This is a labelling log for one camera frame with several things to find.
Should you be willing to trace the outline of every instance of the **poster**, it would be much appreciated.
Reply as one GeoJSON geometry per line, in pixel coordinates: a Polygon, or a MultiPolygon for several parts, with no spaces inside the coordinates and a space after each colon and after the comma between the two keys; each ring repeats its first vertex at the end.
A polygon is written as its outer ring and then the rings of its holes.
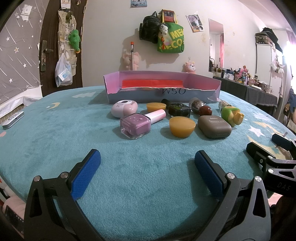
{"type": "Polygon", "coordinates": [[[61,0],[61,8],[71,8],[71,1],[70,0],[61,0]]]}
{"type": "Polygon", "coordinates": [[[188,22],[193,30],[193,32],[202,32],[204,31],[204,27],[202,22],[197,14],[195,15],[187,15],[188,22]]]}
{"type": "Polygon", "coordinates": [[[165,22],[171,22],[174,23],[174,11],[164,10],[163,11],[163,18],[165,22]]]}
{"type": "Polygon", "coordinates": [[[147,7],[147,0],[131,0],[131,7],[147,7]]]}
{"type": "Polygon", "coordinates": [[[22,9],[22,13],[20,14],[20,16],[22,17],[22,19],[25,20],[29,20],[29,15],[31,13],[32,10],[32,6],[25,4],[23,9],[22,9]]]}

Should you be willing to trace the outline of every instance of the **brown compact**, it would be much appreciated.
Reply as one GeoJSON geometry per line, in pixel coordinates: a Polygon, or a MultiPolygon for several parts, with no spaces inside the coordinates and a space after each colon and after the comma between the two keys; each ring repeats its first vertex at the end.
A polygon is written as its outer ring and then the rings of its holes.
{"type": "Polygon", "coordinates": [[[231,134],[231,126],[219,116],[203,115],[198,118],[198,128],[209,138],[224,138],[231,134]]]}

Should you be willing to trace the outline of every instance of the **pink cow plush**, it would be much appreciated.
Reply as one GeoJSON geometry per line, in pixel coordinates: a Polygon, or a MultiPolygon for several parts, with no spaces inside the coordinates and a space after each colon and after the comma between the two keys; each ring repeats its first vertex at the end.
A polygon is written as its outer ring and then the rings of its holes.
{"type": "Polygon", "coordinates": [[[196,67],[194,65],[194,62],[186,62],[185,63],[185,70],[187,73],[190,73],[190,74],[196,74],[196,67]]]}
{"type": "MultiPolygon", "coordinates": [[[[123,54],[122,58],[124,59],[124,63],[126,65],[126,70],[131,70],[131,54],[123,54]]],[[[139,68],[140,55],[138,52],[133,54],[133,70],[137,70],[139,68]]]]}

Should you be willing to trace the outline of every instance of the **red tassel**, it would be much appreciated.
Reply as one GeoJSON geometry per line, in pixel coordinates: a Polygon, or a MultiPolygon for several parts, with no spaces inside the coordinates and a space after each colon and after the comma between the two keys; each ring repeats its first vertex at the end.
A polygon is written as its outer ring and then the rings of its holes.
{"type": "Polygon", "coordinates": [[[162,49],[165,49],[165,39],[162,37],[162,38],[161,38],[161,41],[162,41],[162,43],[163,43],[162,46],[161,46],[161,48],[162,48],[162,49]]]}

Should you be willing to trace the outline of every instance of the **white tablet device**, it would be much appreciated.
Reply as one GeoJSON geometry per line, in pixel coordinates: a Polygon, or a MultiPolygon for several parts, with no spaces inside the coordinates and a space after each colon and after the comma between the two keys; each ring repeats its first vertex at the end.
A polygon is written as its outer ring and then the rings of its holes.
{"type": "Polygon", "coordinates": [[[15,113],[13,116],[9,117],[8,120],[6,120],[2,123],[3,129],[8,129],[8,128],[12,127],[23,116],[24,116],[23,111],[19,111],[19,112],[15,113]]]}

